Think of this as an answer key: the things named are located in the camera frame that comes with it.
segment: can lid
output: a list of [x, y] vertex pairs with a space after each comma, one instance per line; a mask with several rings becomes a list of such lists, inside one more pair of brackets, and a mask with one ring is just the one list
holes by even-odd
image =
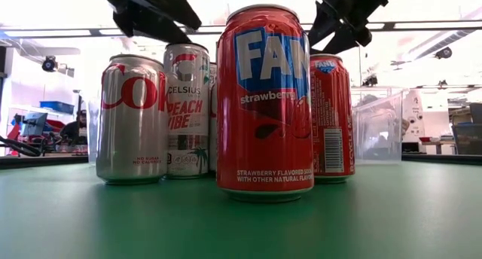
[[241, 13], [243, 11], [247, 11], [247, 10], [250, 10], [252, 8], [277, 8], [277, 9], [280, 9], [280, 10], [284, 10], [284, 11], [287, 11], [291, 14], [293, 14], [297, 21], [300, 22], [300, 17], [297, 15], [296, 12], [294, 12], [292, 9], [290, 8], [287, 8], [285, 6], [281, 6], [281, 5], [276, 5], [276, 4], [256, 4], [256, 5], [250, 5], [250, 6], [246, 6], [244, 8], [240, 8], [239, 10], [237, 11], [234, 11], [232, 14], [230, 14], [227, 19], [226, 19], [226, 23], [231, 19], [233, 18], [233, 16], [235, 16], [236, 14], [238, 13]]
[[140, 55], [134, 55], [134, 54], [118, 54], [118, 55], [115, 55], [115, 56], [111, 56], [111, 58], [109, 60], [117, 59], [117, 58], [120, 58], [120, 57], [136, 57], [136, 58], [140, 58], [140, 59], [147, 59], [147, 60], [153, 61], [157, 64], [160, 64], [164, 68], [164, 64], [162, 64], [158, 60], [151, 59], [150, 57], [147, 57], [147, 56], [140, 56]]
[[203, 49], [206, 51], [206, 53], [209, 53], [209, 50], [208, 50], [206, 47], [204, 47], [204, 46], [201, 45], [201, 44], [195, 44], [195, 43], [190, 43], [190, 44], [189, 44], [189, 43], [168, 44], [168, 45], [166, 45], [166, 48], [171, 47], [171, 46], [174, 46], [174, 45], [195, 45], [195, 46], [198, 46], [198, 47], [203, 48]]
[[333, 57], [335, 59], [339, 59], [339, 60], [343, 61], [343, 59], [340, 56], [337, 56], [337, 55], [334, 55], [334, 54], [326, 54], [326, 53], [317, 53], [317, 54], [314, 54], [314, 55], [310, 55], [310, 58], [317, 57], [317, 56]]

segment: silver can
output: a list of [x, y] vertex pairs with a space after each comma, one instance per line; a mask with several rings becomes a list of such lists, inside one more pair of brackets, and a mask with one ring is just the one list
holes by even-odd
[[209, 55], [198, 44], [166, 46], [168, 73], [169, 178], [197, 178], [208, 172]]
[[167, 85], [162, 63], [117, 55], [102, 74], [97, 176], [107, 184], [157, 182], [167, 171]]
[[218, 165], [218, 124], [216, 114], [218, 111], [218, 90], [216, 89], [216, 79], [218, 77], [218, 67], [216, 63], [209, 64], [209, 171], [216, 172]]

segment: green table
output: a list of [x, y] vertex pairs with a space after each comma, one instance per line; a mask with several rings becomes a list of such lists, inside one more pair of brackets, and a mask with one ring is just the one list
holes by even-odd
[[88, 165], [0, 171], [0, 258], [481, 258], [482, 167], [358, 168], [301, 200], [212, 178], [105, 186]]

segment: barcode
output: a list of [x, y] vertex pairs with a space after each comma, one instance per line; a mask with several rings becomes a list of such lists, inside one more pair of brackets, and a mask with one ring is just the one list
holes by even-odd
[[325, 129], [325, 172], [343, 172], [341, 129]]

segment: celsius can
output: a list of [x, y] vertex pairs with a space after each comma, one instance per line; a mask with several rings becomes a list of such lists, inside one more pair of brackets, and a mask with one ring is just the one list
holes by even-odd
[[111, 58], [102, 74], [97, 176], [107, 184], [157, 182], [166, 174], [166, 76], [135, 55]]
[[216, 172], [218, 162], [218, 130], [216, 123], [216, 111], [218, 110], [218, 89], [216, 89], [216, 78], [218, 67], [216, 63], [209, 64], [209, 171]]
[[313, 187], [308, 39], [297, 15], [254, 5], [218, 43], [218, 186], [235, 200], [285, 202]]
[[209, 166], [209, 55], [198, 44], [169, 44], [167, 177], [197, 178]]
[[348, 71], [340, 57], [310, 57], [316, 182], [340, 183], [355, 174]]

